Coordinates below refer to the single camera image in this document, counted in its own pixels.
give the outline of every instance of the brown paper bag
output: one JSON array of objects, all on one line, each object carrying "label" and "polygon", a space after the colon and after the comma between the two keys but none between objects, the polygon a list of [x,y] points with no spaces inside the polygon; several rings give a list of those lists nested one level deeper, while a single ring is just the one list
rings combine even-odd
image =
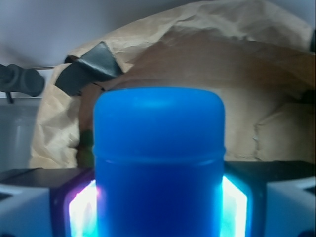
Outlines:
[{"label": "brown paper bag", "polygon": [[[173,43],[182,43],[177,42],[179,32],[188,34],[188,42],[195,39],[202,44],[190,53],[185,53],[179,45],[174,48]],[[258,158],[254,125],[284,103],[296,102],[295,98],[302,92],[315,86],[312,82],[314,79],[311,80],[313,70],[309,67],[315,64],[315,58],[296,50],[250,41],[307,50],[311,34],[312,30],[306,23],[269,2],[203,1],[133,22],[83,45],[69,55],[80,58],[100,42],[105,42],[121,69],[127,73],[99,83],[99,86],[88,86],[82,91],[82,97],[70,97],[54,86],[68,65],[57,66],[39,108],[30,167],[76,166],[75,147],[79,143],[79,131],[91,129],[92,107],[101,88],[106,91],[153,85],[189,86],[218,93],[227,111],[227,157]],[[242,41],[222,42],[212,38],[214,36],[235,37]],[[224,54],[214,51],[215,48],[209,45],[211,39],[216,47],[229,45],[231,50],[225,50]],[[161,49],[164,49],[162,55],[157,57],[155,54]],[[168,55],[169,49],[173,53],[175,49],[178,50],[175,58],[182,59],[186,55],[185,63],[172,65],[170,63],[176,61],[169,60],[166,65],[163,52]],[[209,54],[199,55],[204,49]],[[216,57],[208,57],[213,53],[217,53],[219,61],[225,62],[225,65],[212,67],[210,71],[207,62],[216,62]]]}]

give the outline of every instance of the cyan light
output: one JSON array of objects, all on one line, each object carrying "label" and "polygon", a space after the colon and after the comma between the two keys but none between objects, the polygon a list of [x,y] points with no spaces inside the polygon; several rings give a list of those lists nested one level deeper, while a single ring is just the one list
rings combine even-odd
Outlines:
[{"label": "cyan light", "polygon": [[[97,237],[97,188],[95,180],[69,204],[72,237]],[[223,220],[221,237],[244,237],[246,232],[247,196],[227,177],[223,177]]]},{"label": "cyan light", "polygon": [[244,237],[246,218],[247,196],[224,176],[221,237]]},{"label": "cyan light", "polygon": [[70,233],[72,237],[97,237],[97,188],[91,181],[69,203]]}]

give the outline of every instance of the metal rod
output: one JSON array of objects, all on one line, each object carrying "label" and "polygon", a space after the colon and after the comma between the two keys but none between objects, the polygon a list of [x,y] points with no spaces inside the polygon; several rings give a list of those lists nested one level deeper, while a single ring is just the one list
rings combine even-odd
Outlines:
[{"label": "metal rod", "polygon": [[12,99],[11,93],[10,92],[6,92],[6,100],[8,102],[8,104],[13,104],[14,100]]}]

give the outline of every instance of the blue bottle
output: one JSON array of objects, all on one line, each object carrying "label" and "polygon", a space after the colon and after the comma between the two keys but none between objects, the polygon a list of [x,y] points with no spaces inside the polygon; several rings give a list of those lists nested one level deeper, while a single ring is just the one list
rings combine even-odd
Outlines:
[{"label": "blue bottle", "polygon": [[205,90],[103,94],[94,110],[99,236],[218,237],[224,106]]}]

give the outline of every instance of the white wall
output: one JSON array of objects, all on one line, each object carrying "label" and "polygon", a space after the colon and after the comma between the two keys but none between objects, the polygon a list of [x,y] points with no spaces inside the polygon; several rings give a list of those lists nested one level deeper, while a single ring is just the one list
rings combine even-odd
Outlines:
[{"label": "white wall", "polygon": [[[134,20],[194,0],[0,0],[0,63],[55,66]],[[270,0],[315,26],[315,0]]]}]

